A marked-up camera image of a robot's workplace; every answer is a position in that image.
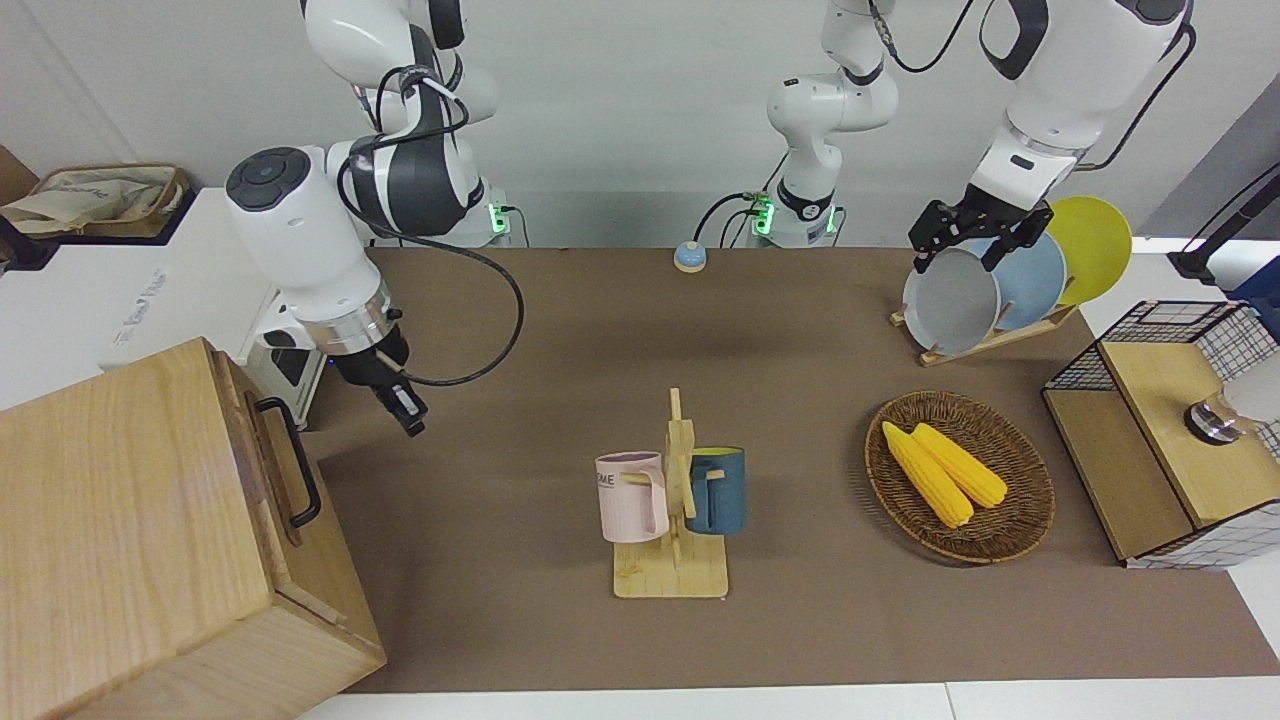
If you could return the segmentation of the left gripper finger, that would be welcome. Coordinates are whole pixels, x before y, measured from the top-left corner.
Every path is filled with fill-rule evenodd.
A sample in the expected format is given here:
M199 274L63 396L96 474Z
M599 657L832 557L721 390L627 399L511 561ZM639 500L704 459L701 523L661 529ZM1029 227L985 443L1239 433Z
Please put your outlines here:
M1052 210L1033 210L1029 217L1000 229L991 246L986 250L986 270L993 273L996 266L1011 252L1033 247L1053 219Z
M946 202L928 202L908 232L915 259L915 273L924 274L946 249L959 243L956 209Z

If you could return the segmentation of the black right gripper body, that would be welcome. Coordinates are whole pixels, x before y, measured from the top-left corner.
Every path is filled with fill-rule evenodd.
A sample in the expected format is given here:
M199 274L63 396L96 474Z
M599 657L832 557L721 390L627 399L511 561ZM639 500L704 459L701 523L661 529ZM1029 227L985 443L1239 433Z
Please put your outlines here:
M402 370L410 359L410 346L398 325L371 348L348 355L335 355L335 368L352 386L369 388L392 387L404 380Z

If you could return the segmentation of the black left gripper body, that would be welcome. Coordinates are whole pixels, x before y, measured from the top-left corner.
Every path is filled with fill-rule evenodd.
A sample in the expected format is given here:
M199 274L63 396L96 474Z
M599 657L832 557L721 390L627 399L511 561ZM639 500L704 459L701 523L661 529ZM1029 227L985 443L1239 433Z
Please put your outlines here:
M968 184L956 209L957 238L995 238L1000 229L1009 228L1030 215L1041 205L1037 199L1032 205L1020 208L1006 202L991 192Z

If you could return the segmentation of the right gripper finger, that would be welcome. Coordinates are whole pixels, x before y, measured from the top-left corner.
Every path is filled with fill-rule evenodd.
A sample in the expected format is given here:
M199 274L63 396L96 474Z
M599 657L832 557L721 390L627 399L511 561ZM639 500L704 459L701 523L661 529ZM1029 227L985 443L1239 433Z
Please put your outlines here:
M410 438L425 430L428 406L404 377L397 375L385 386L385 407Z
M372 392L401 429L411 436L411 393L402 384L375 386Z

